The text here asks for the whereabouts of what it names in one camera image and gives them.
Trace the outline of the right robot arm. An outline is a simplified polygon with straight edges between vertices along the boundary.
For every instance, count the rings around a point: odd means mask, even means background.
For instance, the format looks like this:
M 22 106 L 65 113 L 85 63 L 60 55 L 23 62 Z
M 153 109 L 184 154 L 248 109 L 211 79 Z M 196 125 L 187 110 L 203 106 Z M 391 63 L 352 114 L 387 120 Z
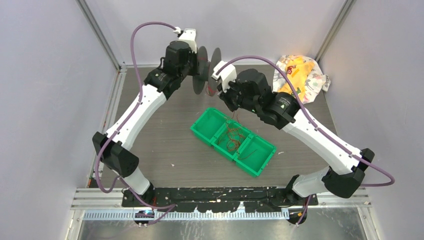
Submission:
M 322 133 L 326 127 L 307 119 L 309 111 L 302 111 L 291 94 L 274 92 L 263 73 L 253 68 L 240 73 L 224 70 L 212 73 L 209 80 L 218 83 L 218 97 L 230 111 L 241 108 L 255 113 L 262 122 L 294 136 L 327 162 L 323 170 L 292 177 L 285 189 L 288 203 L 299 205 L 309 195 L 324 192 L 348 199 L 360 187 L 367 165 L 353 155 L 370 163 L 375 154 L 368 148 L 362 153 L 332 132 Z

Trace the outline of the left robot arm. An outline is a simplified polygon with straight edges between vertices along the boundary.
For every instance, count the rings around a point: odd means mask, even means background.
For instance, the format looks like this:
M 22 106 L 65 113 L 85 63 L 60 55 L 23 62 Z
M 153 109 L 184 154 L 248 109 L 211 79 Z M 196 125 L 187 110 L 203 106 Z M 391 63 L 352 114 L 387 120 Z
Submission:
M 198 74 L 197 50 L 194 40 L 172 41 L 161 58 L 161 65 L 148 73 L 139 94 L 120 119 L 106 133 L 96 132 L 92 137 L 96 162 L 121 177 L 135 192 L 134 200 L 141 207 L 153 202 L 153 186 L 139 169 L 139 158 L 130 150 L 153 113 L 180 88 L 187 76 Z

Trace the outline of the black cable spool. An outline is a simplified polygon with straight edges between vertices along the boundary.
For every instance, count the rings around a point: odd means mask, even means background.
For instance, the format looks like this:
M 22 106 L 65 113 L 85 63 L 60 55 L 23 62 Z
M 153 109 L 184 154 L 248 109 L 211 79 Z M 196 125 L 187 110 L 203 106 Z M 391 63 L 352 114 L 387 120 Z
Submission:
M 213 80 L 211 74 L 213 68 L 222 60 L 221 49 L 215 48 L 211 57 L 208 60 L 208 53 L 205 46 L 201 46 L 197 50 L 197 73 L 192 77 L 192 86 L 194 93 L 200 95 L 205 89 L 205 93 L 213 97 L 217 93 L 218 82 Z

